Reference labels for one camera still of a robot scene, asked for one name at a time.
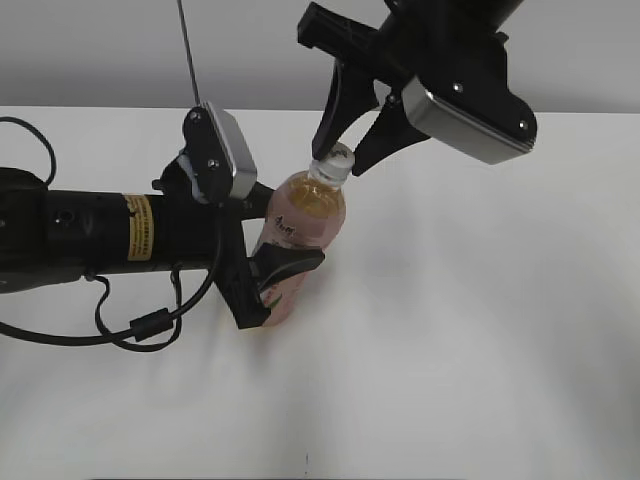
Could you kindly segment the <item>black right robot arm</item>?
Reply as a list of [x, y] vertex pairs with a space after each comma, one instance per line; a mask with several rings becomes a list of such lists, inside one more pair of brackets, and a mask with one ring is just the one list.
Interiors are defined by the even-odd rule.
[[334, 60], [324, 112], [311, 142], [321, 160], [362, 115], [378, 117], [355, 149], [360, 176], [429, 139], [488, 165], [531, 151], [536, 125], [507, 82], [501, 26], [516, 1], [389, 1], [378, 28], [309, 4], [298, 42]]

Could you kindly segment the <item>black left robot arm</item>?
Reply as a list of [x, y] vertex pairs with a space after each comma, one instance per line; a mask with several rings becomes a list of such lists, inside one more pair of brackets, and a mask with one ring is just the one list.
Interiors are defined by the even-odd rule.
[[171, 163], [154, 194], [51, 190], [34, 174], [1, 170], [1, 290], [15, 293], [84, 275], [215, 269], [214, 283], [240, 329], [270, 310], [261, 294], [316, 269], [319, 248], [263, 245], [246, 252], [242, 223], [262, 218], [272, 196], [257, 184], [246, 202], [201, 204]]

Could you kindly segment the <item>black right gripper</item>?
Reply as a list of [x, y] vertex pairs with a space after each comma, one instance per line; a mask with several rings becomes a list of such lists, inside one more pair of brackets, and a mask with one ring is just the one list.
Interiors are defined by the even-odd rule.
[[[374, 84], [400, 93], [410, 82], [458, 108], [507, 108], [507, 1], [390, 1], [378, 28], [316, 2], [297, 26], [298, 42], [334, 59], [327, 102], [312, 139], [323, 160], [342, 134], [379, 105]], [[399, 97], [387, 97], [355, 150], [354, 176], [430, 139], [408, 121]]]

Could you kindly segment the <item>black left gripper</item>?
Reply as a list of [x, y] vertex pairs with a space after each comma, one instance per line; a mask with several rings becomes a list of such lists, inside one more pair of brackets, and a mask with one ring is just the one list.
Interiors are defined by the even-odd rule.
[[315, 270], [321, 249], [262, 244], [249, 257], [242, 222], [264, 219], [275, 191], [256, 182], [247, 196], [218, 205], [194, 200], [191, 183], [175, 158], [152, 183], [156, 222], [153, 258], [187, 270], [207, 269], [240, 329], [259, 327], [269, 310], [259, 293], [296, 275]]

